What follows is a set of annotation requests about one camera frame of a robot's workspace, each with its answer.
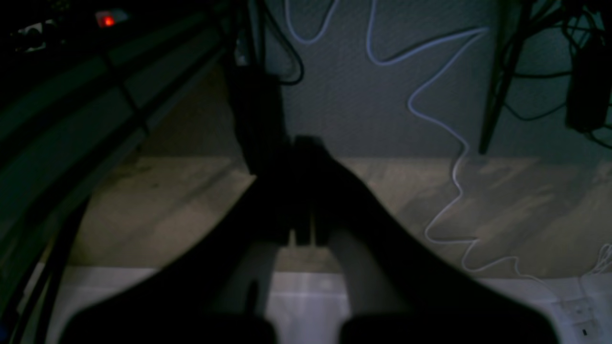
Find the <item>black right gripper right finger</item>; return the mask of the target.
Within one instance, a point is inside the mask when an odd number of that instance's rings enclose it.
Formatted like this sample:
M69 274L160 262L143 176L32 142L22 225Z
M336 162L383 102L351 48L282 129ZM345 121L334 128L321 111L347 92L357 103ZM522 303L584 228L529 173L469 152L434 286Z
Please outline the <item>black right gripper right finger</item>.
M409 234L319 139L297 137L294 152L312 238L339 262L346 284L350 317L339 343L559 343L542 313L459 272Z

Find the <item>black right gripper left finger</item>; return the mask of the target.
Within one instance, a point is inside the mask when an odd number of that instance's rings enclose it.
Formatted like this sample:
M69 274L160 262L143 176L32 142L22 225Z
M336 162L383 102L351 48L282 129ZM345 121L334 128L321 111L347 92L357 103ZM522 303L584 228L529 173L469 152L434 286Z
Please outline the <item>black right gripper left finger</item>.
M144 281L70 318L62 344L275 344L266 295L288 229L289 182L260 177L199 243Z

